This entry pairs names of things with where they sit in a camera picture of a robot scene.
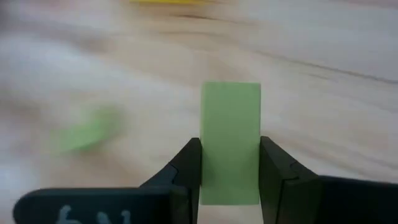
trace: black plastic jaw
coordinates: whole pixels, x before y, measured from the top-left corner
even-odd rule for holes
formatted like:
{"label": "black plastic jaw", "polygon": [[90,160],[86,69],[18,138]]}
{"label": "black plastic jaw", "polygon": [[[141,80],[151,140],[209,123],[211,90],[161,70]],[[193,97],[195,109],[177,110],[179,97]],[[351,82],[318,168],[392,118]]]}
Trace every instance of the black plastic jaw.
{"label": "black plastic jaw", "polygon": [[264,224],[398,223],[398,185],[316,175],[268,137],[259,190]]}
{"label": "black plastic jaw", "polygon": [[42,189],[14,207],[17,224],[196,224],[201,144],[188,144],[139,188]]}

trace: green rectangular piece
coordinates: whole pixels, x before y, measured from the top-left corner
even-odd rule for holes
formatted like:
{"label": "green rectangular piece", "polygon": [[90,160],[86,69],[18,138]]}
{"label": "green rectangular piece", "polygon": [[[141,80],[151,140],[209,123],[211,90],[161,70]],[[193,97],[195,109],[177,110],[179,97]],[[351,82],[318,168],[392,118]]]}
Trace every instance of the green rectangular piece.
{"label": "green rectangular piece", "polygon": [[202,86],[202,205],[259,203],[260,107],[259,83]]}

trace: blurred yellow object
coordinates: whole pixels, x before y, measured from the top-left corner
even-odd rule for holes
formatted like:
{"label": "blurred yellow object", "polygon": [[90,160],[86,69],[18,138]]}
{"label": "blurred yellow object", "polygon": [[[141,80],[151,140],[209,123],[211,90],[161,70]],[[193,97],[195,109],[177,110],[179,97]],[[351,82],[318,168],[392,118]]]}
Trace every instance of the blurred yellow object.
{"label": "blurred yellow object", "polygon": [[203,4],[201,0],[130,0],[130,2],[161,3],[161,4]]}

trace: green plastic piece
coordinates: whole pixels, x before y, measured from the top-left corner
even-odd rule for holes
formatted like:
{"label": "green plastic piece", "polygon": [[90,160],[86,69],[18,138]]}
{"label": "green plastic piece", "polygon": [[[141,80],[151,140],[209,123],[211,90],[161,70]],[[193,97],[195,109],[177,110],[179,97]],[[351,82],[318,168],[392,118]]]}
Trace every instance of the green plastic piece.
{"label": "green plastic piece", "polygon": [[261,86],[208,82],[202,87],[202,205],[259,203]]}
{"label": "green plastic piece", "polygon": [[61,130],[57,146],[61,151],[92,149],[113,136],[120,127],[120,115],[113,108],[100,108],[88,115],[86,122]]}

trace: clamp jaw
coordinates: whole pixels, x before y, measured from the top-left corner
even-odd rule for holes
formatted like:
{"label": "clamp jaw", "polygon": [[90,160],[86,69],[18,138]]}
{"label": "clamp jaw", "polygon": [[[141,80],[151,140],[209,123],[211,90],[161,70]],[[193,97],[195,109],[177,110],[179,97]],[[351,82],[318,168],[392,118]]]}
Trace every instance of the clamp jaw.
{"label": "clamp jaw", "polygon": [[[259,148],[264,224],[398,223],[398,185],[316,175],[268,137]],[[201,143],[191,139],[138,188],[43,189],[14,207],[17,224],[196,224]]]}

